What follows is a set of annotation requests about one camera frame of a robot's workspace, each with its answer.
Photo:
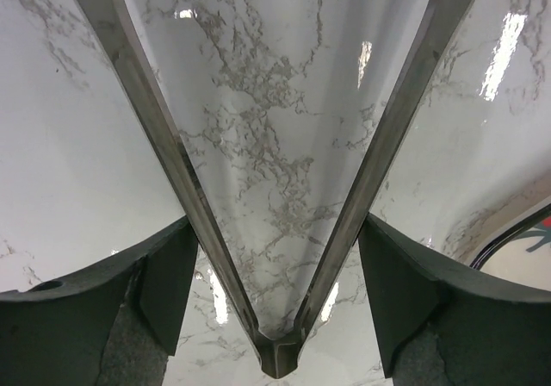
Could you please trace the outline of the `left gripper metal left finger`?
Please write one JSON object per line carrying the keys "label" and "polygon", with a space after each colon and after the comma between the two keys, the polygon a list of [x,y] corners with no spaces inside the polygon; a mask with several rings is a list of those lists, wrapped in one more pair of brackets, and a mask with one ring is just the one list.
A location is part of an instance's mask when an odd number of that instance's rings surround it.
{"label": "left gripper metal left finger", "polygon": [[162,384],[197,251],[182,218],[79,271],[3,292],[1,383]]}

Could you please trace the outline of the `metal tweezers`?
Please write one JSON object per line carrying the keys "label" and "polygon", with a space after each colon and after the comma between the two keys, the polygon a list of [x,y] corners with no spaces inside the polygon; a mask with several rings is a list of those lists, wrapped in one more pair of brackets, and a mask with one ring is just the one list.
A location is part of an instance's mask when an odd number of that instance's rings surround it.
{"label": "metal tweezers", "polygon": [[395,159],[438,61],[473,0],[429,0],[381,121],[359,167],[290,333],[269,339],[245,293],[213,211],[196,176],[125,0],[76,0],[105,50],[166,177],[189,218],[263,372],[275,379],[294,371],[300,351],[343,268]]}

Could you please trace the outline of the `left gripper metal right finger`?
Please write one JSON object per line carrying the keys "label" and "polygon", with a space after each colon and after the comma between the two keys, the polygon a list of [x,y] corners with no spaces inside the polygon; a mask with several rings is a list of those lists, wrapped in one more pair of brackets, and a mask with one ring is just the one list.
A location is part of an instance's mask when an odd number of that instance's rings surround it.
{"label": "left gripper metal right finger", "polygon": [[548,385],[550,294],[454,261],[369,215],[358,235],[395,385]]}

